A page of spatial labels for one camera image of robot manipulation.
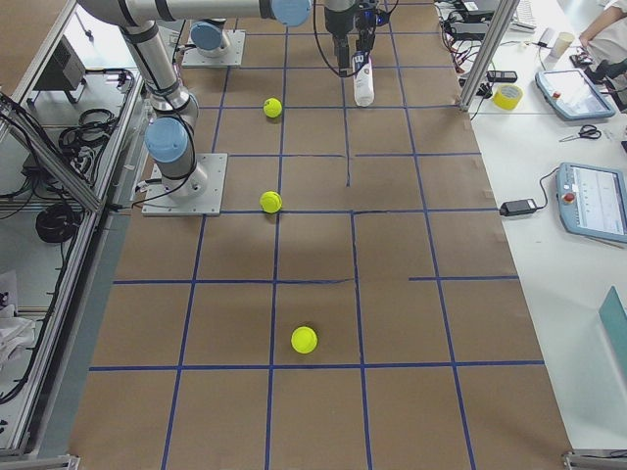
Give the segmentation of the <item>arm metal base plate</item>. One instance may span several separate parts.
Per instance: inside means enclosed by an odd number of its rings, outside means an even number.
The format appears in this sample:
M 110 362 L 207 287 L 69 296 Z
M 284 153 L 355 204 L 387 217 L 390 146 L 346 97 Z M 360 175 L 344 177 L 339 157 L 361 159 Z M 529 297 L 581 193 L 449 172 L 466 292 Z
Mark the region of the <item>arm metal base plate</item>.
M 161 179 L 159 184 L 147 189 L 147 203 L 142 205 L 145 216 L 192 216 L 220 214 L 224 181 L 227 169 L 227 154 L 196 155 L 197 166 L 189 179 L 179 189 L 180 182 L 163 179 L 156 164 L 152 167 L 152 178 Z
M 189 69 L 240 67 L 243 59 L 246 31 L 222 30 L 214 33 L 190 33 L 190 43 L 182 59 Z

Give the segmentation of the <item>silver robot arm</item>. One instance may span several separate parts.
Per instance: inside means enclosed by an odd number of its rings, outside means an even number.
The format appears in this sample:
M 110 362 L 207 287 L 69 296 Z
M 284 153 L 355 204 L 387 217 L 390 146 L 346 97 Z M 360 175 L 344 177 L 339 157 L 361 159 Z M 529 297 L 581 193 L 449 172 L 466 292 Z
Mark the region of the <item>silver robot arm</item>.
M 202 56 L 217 58 L 226 54 L 230 41 L 224 32 L 226 19 L 205 19 L 190 27 L 190 39 Z
M 359 75 L 370 64 L 379 18 L 376 1 L 326 1 L 325 28 L 332 35 L 341 78 Z M 191 95 L 184 89 L 159 36 L 157 21 L 198 21 L 217 30 L 222 19 L 259 18 L 296 27 L 316 18 L 313 1 L 81 1 L 92 17 L 119 28 L 126 46 L 151 93 L 154 110 L 181 116 Z

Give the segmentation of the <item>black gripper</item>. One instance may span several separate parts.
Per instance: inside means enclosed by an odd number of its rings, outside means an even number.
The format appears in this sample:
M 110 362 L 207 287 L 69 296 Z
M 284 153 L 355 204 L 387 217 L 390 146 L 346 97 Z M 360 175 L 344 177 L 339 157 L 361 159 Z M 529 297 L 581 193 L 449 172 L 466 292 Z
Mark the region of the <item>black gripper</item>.
M 326 30 L 334 38 L 334 54 L 339 70 L 347 70 L 351 66 L 350 45 L 347 38 L 354 28 L 355 6 L 332 9 L 324 7 L 324 21 Z M 375 41 L 373 28 L 360 28 L 356 40 L 356 51 L 370 54 Z

